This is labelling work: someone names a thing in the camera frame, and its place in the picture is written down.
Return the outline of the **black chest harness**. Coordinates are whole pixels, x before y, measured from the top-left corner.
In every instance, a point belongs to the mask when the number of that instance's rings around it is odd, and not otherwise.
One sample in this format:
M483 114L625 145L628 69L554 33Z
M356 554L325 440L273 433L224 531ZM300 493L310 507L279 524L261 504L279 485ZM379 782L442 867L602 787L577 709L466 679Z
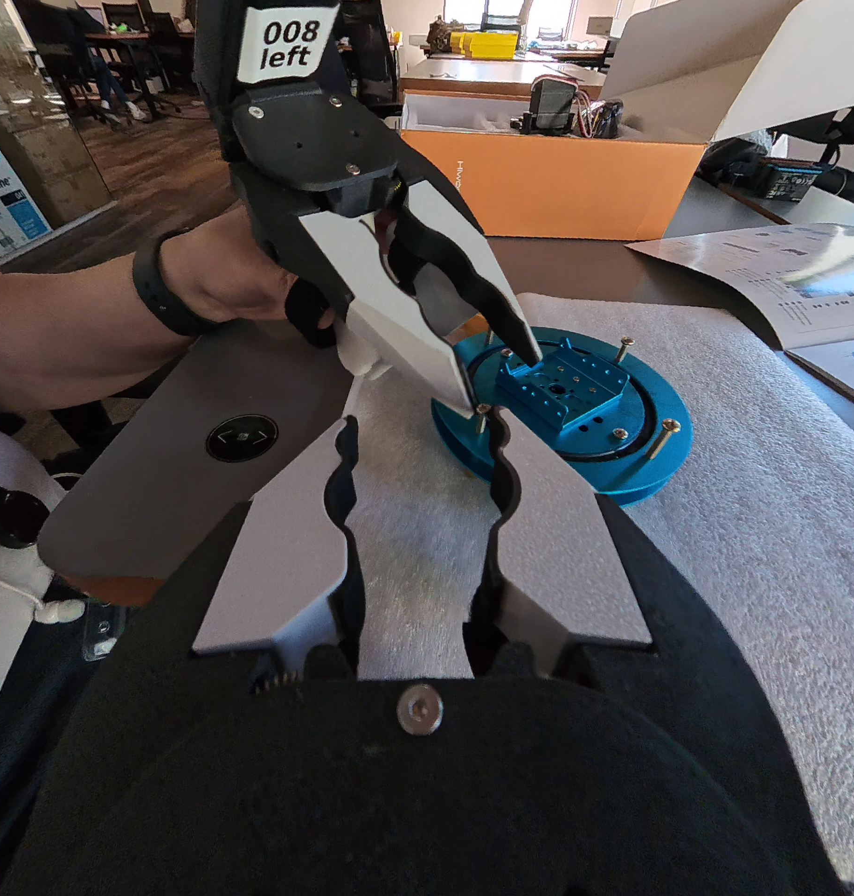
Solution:
M0 486L0 546L25 549L37 543L50 510L38 498Z

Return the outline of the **grey work table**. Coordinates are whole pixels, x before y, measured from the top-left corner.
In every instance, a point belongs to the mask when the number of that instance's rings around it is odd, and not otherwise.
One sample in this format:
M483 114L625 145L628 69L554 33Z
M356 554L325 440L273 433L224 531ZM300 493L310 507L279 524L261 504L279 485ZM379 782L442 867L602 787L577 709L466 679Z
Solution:
M455 95L482 95L529 98L533 82L542 74L561 73L575 77L591 99L600 96L606 74L571 63L553 61L482 61L460 56L425 59L399 81L402 94L451 92Z

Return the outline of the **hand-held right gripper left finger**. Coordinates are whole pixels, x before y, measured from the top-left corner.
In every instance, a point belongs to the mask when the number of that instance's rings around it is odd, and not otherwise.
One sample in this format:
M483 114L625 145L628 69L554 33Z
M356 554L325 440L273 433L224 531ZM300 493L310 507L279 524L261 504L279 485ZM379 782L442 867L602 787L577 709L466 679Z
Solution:
M253 497L193 643L197 655L272 650L301 672L337 645L357 668L366 599L354 535L358 422L335 422Z

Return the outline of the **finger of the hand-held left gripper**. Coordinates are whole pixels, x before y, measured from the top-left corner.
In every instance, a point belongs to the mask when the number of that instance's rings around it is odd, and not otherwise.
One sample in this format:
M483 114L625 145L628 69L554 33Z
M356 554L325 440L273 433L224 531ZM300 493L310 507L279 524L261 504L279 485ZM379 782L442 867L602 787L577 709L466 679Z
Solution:
M481 315L488 328L523 360L541 351L479 225L444 178L393 178L388 216L396 220L388 264L412 296L431 337L445 344Z
M430 329L417 301L393 283L369 225L330 211L300 223L352 291L347 329L427 395L462 417L473 416L472 390L455 352Z

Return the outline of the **person's left hand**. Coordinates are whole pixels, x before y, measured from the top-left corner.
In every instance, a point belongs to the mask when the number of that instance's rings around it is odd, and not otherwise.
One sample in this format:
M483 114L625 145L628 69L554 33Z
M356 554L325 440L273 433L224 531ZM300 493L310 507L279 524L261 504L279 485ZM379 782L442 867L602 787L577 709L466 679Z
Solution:
M282 321L297 278L253 238L250 217L236 204L182 238L181 286L175 293L210 322Z

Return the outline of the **person's dark pants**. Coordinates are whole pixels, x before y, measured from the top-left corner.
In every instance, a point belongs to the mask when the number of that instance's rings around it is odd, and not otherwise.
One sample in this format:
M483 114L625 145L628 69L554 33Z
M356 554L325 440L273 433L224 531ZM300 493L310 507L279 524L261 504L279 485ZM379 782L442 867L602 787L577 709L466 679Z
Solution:
M84 633L82 621L32 623L0 691L0 887L45 766L98 666L83 658Z

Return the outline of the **white foam sheet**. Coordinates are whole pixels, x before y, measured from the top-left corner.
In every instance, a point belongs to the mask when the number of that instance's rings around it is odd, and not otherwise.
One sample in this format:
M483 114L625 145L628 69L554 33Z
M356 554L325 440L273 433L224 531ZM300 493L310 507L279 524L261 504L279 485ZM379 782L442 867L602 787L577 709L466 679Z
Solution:
M725 311L520 296L534 325L618 343L681 395L684 466L627 508L767 692L838 876L854 882L854 432ZM353 388L364 678L470 678L462 638L498 517L396 371Z

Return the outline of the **blue round metal base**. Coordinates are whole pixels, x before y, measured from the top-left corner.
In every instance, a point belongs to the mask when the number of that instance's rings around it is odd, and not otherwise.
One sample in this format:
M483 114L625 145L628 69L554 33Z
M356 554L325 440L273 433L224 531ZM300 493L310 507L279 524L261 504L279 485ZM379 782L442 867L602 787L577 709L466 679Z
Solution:
M466 419L433 399L433 422L450 453L488 482L507 455L511 464L538 463L556 481L569 467L622 507L657 494L693 442L674 386L624 346L547 327L534 327L533 336L537 364L498 337L455 347L482 413Z

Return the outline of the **person's left forearm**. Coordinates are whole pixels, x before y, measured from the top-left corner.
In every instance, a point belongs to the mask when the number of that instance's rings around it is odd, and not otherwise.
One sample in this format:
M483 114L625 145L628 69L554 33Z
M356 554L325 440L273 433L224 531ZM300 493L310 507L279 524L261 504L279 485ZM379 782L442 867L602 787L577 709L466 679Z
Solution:
M135 385L191 345L150 313L133 255L61 274L0 272L0 411L62 409Z

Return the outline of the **black box with blue label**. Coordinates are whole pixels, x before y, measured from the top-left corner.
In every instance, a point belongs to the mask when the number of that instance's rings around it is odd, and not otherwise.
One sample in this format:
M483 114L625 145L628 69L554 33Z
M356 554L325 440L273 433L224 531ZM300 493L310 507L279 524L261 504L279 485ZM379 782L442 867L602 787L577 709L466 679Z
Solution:
M798 203L826 170L816 162L763 158L749 189L758 198Z

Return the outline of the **stack of yellow bins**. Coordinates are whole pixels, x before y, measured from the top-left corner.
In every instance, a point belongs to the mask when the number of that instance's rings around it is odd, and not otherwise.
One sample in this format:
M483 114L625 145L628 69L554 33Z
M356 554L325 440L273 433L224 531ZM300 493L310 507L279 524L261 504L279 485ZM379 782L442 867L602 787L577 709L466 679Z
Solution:
M519 31L453 30L449 52L453 55L482 61L510 61L518 48Z

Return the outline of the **open instruction booklet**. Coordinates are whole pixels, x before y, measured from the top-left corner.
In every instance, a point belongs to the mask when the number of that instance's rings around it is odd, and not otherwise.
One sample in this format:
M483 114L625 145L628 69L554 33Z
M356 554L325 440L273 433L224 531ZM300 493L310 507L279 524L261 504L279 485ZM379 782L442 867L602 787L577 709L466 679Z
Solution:
M772 226L627 247L733 287L788 355L854 398L854 226Z

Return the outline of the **black wristband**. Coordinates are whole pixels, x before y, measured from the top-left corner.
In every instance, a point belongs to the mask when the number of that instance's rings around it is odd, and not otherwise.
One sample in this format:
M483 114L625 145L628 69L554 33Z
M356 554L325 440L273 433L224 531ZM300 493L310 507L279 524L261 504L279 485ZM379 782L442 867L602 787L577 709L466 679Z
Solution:
M198 338L222 327L193 312L166 285L161 272L161 248L165 241L189 229L170 230L150 238L134 253L132 281L147 310L170 332L183 338Z

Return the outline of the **black servo motor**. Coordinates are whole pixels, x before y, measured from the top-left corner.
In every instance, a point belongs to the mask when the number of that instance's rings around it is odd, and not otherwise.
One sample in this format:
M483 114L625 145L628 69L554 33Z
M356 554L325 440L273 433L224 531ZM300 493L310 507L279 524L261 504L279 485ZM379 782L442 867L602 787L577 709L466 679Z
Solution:
M562 73L538 76L531 86L529 110L520 119L512 119L511 127L519 124L522 135L565 136L571 133L576 120L572 109L580 90L581 85L573 76Z

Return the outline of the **dark grey desk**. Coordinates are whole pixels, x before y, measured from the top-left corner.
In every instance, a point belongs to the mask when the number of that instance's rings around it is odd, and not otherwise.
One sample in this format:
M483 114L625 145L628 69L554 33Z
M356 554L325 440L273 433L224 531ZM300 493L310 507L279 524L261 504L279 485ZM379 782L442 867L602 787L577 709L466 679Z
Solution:
M801 382L854 430L854 400L778 350L757 308L734 289L682 267L632 252L621 242L546 238L488 240L515 293L728 311L784 361Z

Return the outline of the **white drawstring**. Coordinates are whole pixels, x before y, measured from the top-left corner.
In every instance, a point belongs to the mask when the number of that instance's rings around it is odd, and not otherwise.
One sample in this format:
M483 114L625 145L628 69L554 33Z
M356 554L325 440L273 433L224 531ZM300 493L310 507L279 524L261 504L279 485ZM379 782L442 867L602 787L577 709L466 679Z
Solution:
M81 599L44 601L33 593L3 580L0 580L1 588L27 599L34 610L34 621L41 624L70 623L85 613L85 601Z

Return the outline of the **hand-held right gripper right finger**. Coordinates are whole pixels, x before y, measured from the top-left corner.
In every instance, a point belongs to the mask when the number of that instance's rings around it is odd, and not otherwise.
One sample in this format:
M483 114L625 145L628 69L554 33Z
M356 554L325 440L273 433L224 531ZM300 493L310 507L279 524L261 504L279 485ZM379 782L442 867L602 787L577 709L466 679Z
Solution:
M507 643L528 644L546 676L574 644L647 650L653 638L596 492L510 409L487 419L500 518L464 624L474 675Z

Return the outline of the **orange cardboard box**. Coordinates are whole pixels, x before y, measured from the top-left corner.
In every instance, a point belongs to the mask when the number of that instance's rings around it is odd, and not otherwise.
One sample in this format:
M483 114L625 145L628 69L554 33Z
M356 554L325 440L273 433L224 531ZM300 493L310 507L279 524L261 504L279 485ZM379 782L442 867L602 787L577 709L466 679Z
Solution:
M854 106L854 1L680 1L631 17L617 139L520 135L526 106L409 91L401 135L488 236L661 238L710 143Z

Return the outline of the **white and blue sign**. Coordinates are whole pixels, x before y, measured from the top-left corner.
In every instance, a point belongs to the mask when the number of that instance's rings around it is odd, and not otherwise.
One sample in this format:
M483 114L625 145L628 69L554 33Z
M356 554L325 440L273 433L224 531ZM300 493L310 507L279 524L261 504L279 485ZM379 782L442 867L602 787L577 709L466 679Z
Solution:
M40 208L0 151L0 257L51 232Z

